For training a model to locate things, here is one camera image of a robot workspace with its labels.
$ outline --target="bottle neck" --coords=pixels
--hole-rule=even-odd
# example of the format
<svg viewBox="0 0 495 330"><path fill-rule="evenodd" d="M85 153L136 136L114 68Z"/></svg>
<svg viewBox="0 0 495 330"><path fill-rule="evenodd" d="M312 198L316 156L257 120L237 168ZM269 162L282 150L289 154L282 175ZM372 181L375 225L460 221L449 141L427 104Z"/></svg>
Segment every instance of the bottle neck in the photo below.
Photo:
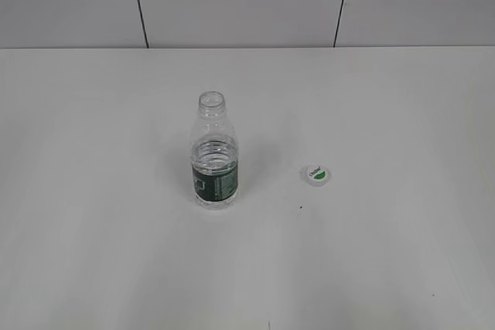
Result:
<svg viewBox="0 0 495 330"><path fill-rule="evenodd" d="M226 115L225 98L219 92L201 94L198 115L205 119L219 119Z"/></svg>

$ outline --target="water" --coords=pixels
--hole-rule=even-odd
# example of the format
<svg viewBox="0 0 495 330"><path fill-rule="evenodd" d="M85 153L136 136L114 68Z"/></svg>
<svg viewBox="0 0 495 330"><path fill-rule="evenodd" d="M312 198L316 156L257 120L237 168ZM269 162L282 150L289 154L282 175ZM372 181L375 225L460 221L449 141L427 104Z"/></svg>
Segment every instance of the water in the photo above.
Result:
<svg viewBox="0 0 495 330"><path fill-rule="evenodd" d="M191 162L198 201L208 209L223 209L237 195L237 146L225 134L202 137L193 146Z"/></svg>

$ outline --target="green logo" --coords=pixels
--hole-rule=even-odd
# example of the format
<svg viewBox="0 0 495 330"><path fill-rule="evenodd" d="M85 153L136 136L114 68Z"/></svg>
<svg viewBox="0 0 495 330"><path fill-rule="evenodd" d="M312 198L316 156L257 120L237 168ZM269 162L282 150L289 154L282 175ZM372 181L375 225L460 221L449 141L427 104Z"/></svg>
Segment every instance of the green logo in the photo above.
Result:
<svg viewBox="0 0 495 330"><path fill-rule="evenodd" d="M317 175L315 175L315 179L324 179L325 178L325 174L326 174L325 171L323 171L321 173L318 173Z"/></svg>

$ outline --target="bottle mouth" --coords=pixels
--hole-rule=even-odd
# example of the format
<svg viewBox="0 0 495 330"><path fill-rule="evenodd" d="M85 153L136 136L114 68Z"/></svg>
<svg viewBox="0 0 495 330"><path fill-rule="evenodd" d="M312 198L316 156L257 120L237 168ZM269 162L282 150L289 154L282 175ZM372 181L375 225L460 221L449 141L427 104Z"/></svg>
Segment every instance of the bottle mouth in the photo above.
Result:
<svg viewBox="0 0 495 330"><path fill-rule="evenodd" d="M200 95L200 112L205 116L217 116L225 111L225 97L220 92L205 92Z"/></svg>

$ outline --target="panel seam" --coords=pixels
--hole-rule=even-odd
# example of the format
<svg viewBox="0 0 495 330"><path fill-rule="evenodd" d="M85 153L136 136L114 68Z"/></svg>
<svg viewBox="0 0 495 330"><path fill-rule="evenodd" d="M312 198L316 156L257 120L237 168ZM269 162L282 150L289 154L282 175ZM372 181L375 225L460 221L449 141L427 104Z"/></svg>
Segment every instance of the panel seam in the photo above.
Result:
<svg viewBox="0 0 495 330"><path fill-rule="evenodd" d="M146 27L145 27L145 19L142 16L141 0L137 0L137 1L138 1L138 9L139 9L139 18L141 19L142 33L145 36L146 48L149 48L148 35L146 34Z"/></svg>
<svg viewBox="0 0 495 330"><path fill-rule="evenodd" d="M339 10L339 19L337 21L337 27L335 30L335 37L333 38L333 48L335 48L337 44L337 36L339 35L339 28L340 28L340 19L342 18L342 11L343 11L343 5L345 4L346 0L342 0L340 3L340 10Z"/></svg>

